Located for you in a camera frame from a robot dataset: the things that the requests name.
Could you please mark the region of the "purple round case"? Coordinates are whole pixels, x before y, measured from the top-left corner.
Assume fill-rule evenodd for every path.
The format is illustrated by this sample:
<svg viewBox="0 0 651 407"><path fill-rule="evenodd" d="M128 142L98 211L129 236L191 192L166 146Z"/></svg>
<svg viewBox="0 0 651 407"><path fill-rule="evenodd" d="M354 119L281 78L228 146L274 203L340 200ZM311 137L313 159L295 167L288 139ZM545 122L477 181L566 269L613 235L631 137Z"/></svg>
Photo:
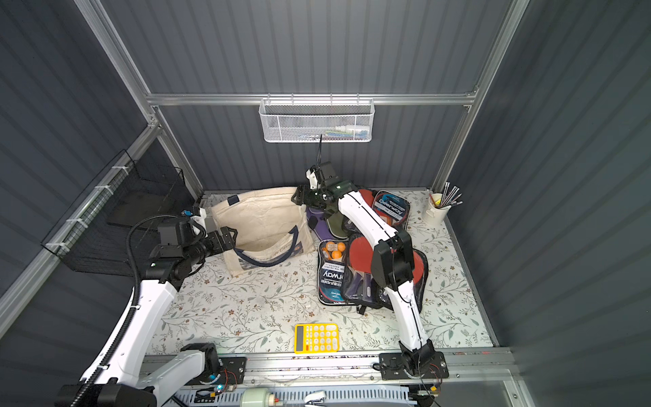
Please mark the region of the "purple round case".
<svg viewBox="0 0 651 407"><path fill-rule="evenodd" d="M309 228L320 241L330 241L335 239L328 225L330 215L327 212L307 207L306 216Z"/></svg>

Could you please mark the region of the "olive green paddle cover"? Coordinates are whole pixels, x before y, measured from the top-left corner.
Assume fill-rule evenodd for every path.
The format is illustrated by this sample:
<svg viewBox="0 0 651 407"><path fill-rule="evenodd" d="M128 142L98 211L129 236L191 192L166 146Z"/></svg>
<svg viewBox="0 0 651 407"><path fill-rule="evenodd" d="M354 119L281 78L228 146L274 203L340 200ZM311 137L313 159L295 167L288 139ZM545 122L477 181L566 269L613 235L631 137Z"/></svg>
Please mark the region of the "olive green paddle cover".
<svg viewBox="0 0 651 407"><path fill-rule="evenodd" d="M329 206L325 210L327 215L327 225L330 233L337 239L347 239L351 232L344 227L344 216L334 206Z"/></svg>

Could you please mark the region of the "red ping pong paddle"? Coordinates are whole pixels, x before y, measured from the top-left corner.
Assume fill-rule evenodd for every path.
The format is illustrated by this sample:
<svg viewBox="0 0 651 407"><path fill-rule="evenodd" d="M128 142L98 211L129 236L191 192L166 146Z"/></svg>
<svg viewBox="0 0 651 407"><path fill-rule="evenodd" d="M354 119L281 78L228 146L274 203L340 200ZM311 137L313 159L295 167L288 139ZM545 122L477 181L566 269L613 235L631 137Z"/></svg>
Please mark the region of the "red ping pong paddle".
<svg viewBox="0 0 651 407"><path fill-rule="evenodd" d="M374 195L371 190L368 189L359 189L351 193L354 196L355 202L359 205L359 208L356 210L356 214L351 219L351 222L361 230L361 227L367 227L371 224L380 225L381 218L379 215L374 212L372 204L374 202Z"/></svg>

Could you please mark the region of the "floral canvas tote bag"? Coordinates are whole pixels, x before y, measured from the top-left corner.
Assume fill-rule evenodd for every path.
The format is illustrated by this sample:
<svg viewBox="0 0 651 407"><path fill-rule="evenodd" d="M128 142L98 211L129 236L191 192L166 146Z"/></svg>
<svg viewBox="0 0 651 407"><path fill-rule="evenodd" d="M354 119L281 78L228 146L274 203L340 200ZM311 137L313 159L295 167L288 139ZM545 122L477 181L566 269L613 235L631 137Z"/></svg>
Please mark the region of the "floral canvas tote bag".
<svg viewBox="0 0 651 407"><path fill-rule="evenodd" d="M250 191L207 210L217 227L237 233L235 247L223 254L232 276L315 252L306 207L293 202L296 191L295 187Z"/></svg>

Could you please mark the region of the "blue Deerway paddle set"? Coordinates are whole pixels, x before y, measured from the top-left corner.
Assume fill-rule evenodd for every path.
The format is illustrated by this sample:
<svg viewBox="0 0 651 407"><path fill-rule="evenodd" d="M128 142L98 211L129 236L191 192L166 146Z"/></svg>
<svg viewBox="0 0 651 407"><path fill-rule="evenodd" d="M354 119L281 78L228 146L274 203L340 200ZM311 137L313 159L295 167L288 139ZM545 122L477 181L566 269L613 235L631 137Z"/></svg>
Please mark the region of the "blue Deerway paddle set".
<svg viewBox="0 0 651 407"><path fill-rule="evenodd" d="M348 248L348 240L326 240L319 244L317 298L322 305L351 305L342 295Z"/></svg>
<svg viewBox="0 0 651 407"><path fill-rule="evenodd" d="M401 196L388 191L379 191L373 199L371 208L390 227L403 230L409 223L411 204Z"/></svg>

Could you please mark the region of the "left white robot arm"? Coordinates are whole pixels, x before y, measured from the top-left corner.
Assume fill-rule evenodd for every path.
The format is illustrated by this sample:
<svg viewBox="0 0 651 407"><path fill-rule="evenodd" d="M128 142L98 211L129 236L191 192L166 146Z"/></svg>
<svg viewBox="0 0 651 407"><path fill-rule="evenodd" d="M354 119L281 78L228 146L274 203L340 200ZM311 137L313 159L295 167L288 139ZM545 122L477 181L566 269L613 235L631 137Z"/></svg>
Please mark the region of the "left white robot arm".
<svg viewBox="0 0 651 407"><path fill-rule="evenodd" d="M162 406L187 383L197 380L215 386L223 377L214 344L183 347L171 361L149 376L142 363L164 313L184 281L206 259L234 249L237 231L222 227L207 232L194 217L156 215L160 242L150 254L146 271L139 271L132 249L134 225L125 239L128 264L134 276L130 301L97 358L76 384L64 385L57 406Z"/></svg>

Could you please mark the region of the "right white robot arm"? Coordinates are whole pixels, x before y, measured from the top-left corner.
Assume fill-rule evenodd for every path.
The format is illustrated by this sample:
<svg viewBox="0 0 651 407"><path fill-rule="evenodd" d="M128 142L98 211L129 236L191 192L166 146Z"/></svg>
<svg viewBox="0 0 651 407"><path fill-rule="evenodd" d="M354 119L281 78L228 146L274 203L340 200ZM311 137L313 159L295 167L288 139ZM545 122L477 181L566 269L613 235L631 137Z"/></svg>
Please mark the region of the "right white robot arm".
<svg viewBox="0 0 651 407"><path fill-rule="evenodd" d="M312 209L332 205L362 233L372 249L371 276L386 293L398 322L403 366L411 375L430 363L435 355L417 305L415 257L410 234L388 225L369 206L351 181L341 180L332 164L315 164L306 171L308 187L297 188L293 202Z"/></svg>

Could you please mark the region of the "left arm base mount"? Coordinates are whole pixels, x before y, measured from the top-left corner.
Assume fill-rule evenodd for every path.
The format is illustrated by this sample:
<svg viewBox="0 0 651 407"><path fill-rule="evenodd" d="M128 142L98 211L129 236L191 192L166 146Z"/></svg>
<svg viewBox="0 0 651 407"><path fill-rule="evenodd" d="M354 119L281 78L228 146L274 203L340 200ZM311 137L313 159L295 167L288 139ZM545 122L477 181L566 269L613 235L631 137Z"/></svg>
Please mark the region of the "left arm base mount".
<svg viewBox="0 0 651 407"><path fill-rule="evenodd" d="M210 373L202 373L193 378L186 386L227 385L238 386L243 384L248 359L246 357L220 357L218 369Z"/></svg>

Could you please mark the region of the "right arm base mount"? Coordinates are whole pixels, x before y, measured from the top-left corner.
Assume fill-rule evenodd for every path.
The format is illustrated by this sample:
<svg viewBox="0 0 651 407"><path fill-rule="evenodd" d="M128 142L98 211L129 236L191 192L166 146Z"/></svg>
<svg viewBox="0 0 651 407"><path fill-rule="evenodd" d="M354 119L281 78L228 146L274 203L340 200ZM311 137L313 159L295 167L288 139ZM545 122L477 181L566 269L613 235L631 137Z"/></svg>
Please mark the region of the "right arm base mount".
<svg viewBox="0 0 651 407"><path fill-rule="evenodd" d="M430 380L441 382L449 378L449 368L440 351L429 352L394 352L382 353L379 360L372 364L372 369L381 374L386 381L395 380Z"/></svg>

